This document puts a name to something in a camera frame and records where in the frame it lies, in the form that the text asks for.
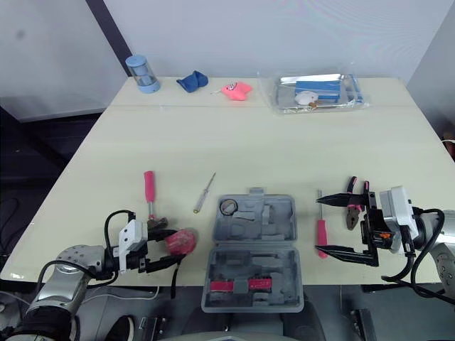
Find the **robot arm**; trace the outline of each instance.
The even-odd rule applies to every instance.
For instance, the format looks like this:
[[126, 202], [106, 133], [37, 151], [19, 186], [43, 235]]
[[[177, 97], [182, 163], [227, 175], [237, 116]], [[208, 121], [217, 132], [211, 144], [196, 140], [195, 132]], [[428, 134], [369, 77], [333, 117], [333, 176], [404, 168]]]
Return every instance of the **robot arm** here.
[[116, 278], [118, 271], [125, 272], [127, 269], [149, 273], [182, 260], [184, 254], [165, 256], [158, 261], [146, 258], [149, 240], [161, 241], [177, 233], [172, 229], [164, 229], [166, 225], [166, 218], [151, 227], [143, 227], [142, 223], [132, 219], [119, 233], [122, 242], [118, 247], [112, 247], [110, 252], [101, 246], [88, 245], [76, 245], [63, 250], [55, 261], [46, 264], [41, 271], [38, 285], [46, 269], [55, 264], [53, 274], [37, 293], [21, 324], [17, 328], [6, 328], [0, 340], [69, 340], [71, 319], [82, 304], [91, 279], [108, 280], [113, 273]]
[[[442, 212], [413, 207], [403, 187], [392, 188], [380, 194], [381, 210], [377, 207], [375, 193], [369, 190], [362, 195], [328, 195], [318, 199], [318, 202], [339, 207], [364, 205], [366, 214], [360, 228], [362, 243], [368, 247], [363, 252], [336, 245], [316, 246], [318, 250], [341, 261], [369, 266], [379, 266], [378, 248], [388, 249], [394, 254], [405, 254], [408, 262], [403, 271], [393, 277], [383, 276], [382, 279], [411, 286], [421, 296], [437, 297], [455, 304], [455, 211]], [[415, 250], [422, 250], [417, 259]], [[415, 274], [427, 252], [436, 263], [445, 296], [416, 288]], [[411, 283], [402, 280], [409, 272]]]

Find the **pink toy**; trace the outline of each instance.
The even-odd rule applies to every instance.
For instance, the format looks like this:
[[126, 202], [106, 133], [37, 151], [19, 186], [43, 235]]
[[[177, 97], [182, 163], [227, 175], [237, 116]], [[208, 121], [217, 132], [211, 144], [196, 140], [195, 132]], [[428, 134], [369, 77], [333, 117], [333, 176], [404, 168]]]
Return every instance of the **pink toy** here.
[[196, 236], [187, 229], [181, 229], [164, 239], [170, 254], [189, 254], [196, 247]]
[[247, 93], [252, 90], [248, 84], [242, 82], [230, 83], [221, 89], [233, 101], [245, 101]]

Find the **gray toolbox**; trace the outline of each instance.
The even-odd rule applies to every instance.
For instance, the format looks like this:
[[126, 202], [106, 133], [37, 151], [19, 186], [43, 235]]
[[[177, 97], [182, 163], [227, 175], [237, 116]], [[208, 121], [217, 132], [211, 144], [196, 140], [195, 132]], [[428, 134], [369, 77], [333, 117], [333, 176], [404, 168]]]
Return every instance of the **gray toolbox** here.
[[304, 307], [294, 199], [224, 195], [218, 202], [201, 307], [206, 313], [297, 313]]

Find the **red-handled pliers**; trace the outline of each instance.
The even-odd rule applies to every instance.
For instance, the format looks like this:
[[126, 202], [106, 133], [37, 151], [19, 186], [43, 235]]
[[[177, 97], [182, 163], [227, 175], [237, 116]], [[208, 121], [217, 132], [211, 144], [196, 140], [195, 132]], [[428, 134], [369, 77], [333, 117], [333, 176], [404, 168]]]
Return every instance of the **red-handled pliers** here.
[[[348, 184], [348, 189], [346, 192], [353, 194], [354, 185], [357, 182], [357, 177], [353, 176]], [[366, 192], [370, 189], [370, 183], [365, 181], [363, 183], [363, 192]], [[358, 223], [358, 218], [360, 212], [363, 212], [365, 208], [362, 205], [348, 205], [348, 214], [346, 215], [346, 226], [349, 230], [354, 229]]]

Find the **plastic bag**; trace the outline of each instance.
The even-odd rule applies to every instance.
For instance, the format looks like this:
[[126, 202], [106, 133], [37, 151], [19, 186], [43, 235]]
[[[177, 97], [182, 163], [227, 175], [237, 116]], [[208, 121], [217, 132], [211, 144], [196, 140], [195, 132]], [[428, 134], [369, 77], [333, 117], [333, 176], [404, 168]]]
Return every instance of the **plastic bag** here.
[[264, 99], [280, 114], [337, 112], [369, 105], [352, 65], [323, 70], [259, 71], [257, 76]]

